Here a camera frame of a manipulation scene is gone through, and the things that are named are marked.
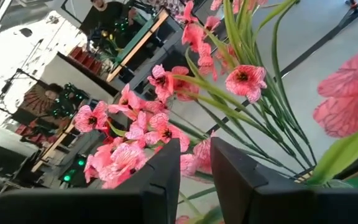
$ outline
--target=green light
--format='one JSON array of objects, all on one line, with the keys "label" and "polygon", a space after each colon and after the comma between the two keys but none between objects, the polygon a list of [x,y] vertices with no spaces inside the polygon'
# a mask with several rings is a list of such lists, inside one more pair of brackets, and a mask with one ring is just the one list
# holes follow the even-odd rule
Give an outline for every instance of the green light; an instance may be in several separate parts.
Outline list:
[{"label": "green light", "polygon": [[80,165],[80,166],[85,165],[85,161],[84,161],[84,160],[80,160],[80,161],[78,161],[78,165]]},{"label": "green light", "polygon": [[69,175],[64,176],[63,180],[65,182],[69,182],[71,180],[71,177]]}]

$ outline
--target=wooden desk edge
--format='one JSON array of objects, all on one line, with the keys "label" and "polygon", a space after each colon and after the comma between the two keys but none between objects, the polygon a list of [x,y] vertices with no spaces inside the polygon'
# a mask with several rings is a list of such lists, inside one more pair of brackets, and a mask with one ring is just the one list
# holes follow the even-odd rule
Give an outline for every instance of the wooden desk edge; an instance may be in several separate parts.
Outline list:
[{"label": "wooden desk edge", "polygon": [[[74,128],[74,124],[70,124],[66,130],[59,136],[59,138],[47,149],[47,152],[42,156],[41,159],[47,159],[48,156],[56,149],[56,147],[64,140],[64,138],[67,136],[67,133],[69,133]],[[38,161],[35,166],[31,169],[31,172],[37,171],[37,169],[43,164],[44,162]]]},{"label": "wooden desk edge", "polygon": [[122,66],[125,65],[129,59],[132,58],[132,56],[138,51],[138,49],[143,46],[144,42],[154,33],[158,27],[160,27],[161,23],[165,21],[168,18],[168,12],[166,10],[161,11],[158,14],[158,20],[155,22],[155,24],[150,28],[150,30],[142,37],[142,39],[135,45],[135,47],[128,53],[128,55],[124,58],[124,60],[121,62],[121,64],[112,71],[107,77],[107,82],[111,82],[113,78],[118,75],[119,71],[121,70]]}]

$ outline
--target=dark flower center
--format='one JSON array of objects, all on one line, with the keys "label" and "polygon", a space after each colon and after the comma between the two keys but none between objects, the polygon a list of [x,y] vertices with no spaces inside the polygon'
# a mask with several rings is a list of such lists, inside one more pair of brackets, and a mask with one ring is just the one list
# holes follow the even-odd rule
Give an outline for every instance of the dark flower center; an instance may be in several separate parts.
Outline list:
[{"label": "dark flower center", "polygon": [[165,77],[157,78],[155,81],[156,81],[157,84],[159,84],[159,85],[164,85],[164,83],[165,83]]},{"label": "dark flower center", "polygon": [[88,119],[88,124],[96,124],[98,122],[98,119],[95,116],[91,116]]},{"label": "dark flower center", "polygon": [[170,138],[172,138],[172,132],[169,129],[167,129],[167,130],[165,130],[165,132],[162,136],[170,139]]},{"label": "dark flower center", "polygon": [[246,73],[240,73],[239,75],[238,75],[238,80],[239,81],[248,81],[248,75],[246,74]]}]

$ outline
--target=hair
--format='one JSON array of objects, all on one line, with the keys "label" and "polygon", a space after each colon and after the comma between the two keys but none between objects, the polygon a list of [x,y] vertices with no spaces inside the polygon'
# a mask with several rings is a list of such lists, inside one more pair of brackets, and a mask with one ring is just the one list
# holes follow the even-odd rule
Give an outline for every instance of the hair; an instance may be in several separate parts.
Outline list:
[{"label": "hair", "polygon": [[54,91],[55,93],[59,94],[63,91],[63,87],[57,85],[56,83],[51,83],[46,87],[45,91]]}]

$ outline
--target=gray floor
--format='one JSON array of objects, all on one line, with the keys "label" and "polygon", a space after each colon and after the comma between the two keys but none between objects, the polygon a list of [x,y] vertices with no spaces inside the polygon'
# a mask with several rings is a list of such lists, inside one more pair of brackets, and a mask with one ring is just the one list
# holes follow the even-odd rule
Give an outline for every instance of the gray floor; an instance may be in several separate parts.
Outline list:
[{"label": "gray floor", "polygon": [[[282,0],[269,1],[269,3],[275,2],[282,2]],[[301,0],[301,3],[286,15],[280,26],[278,54],[281,69],[294,61],[294,59],[334,28],[347,10],[348,7],[344,5],[343,0]],[[254,24],[258,24],[268,12],[269,9],[260,10],[255,15]],[[268,70],[272,70],[270,61],[272,26],[273,23],[266,25],[258,38],[262,58]],[[358,53],[358,19],[284,78],[292,108],[309,137],[317,158],[323,155],[324,151],[335,139],[326,136],[323,130],[312,119],[314,108],[322,100],[322,97],[316,92],[316,87],[321,80],[338,69],[343,62],[356,53]],[[216,85],[222,89],[224,88],[224,79],[225,77],[219,77],[219,80],[216,82]],[[194,103],[174,102],[172,110],[202,130],[207,131],[214,126],[213,120],[205,116],[203,110]],[[222,118],[224,117],[221,113],[216,114]],[[265,136],[257,133],[252,128],[247,128],[247,130],[269,154],[281,160],[289,167],[301,171],[301,167],[284,155],[274,142],[269,141]],[[231,144],[242,147],[221,129],[218,130],[217,134],[220,138]],[[183,179],[181,183],[181,191],[185,195],[191,195],[207,187],[210,187],[210,185],[199,184],[188,179]],[[218,199],[216,194],[210,194],[193,202],[202,212],[206,212],[211,206],[218,204]],[[183,214],[193,215],[185,204],[181,204],[178,208],[178,215]]]}]

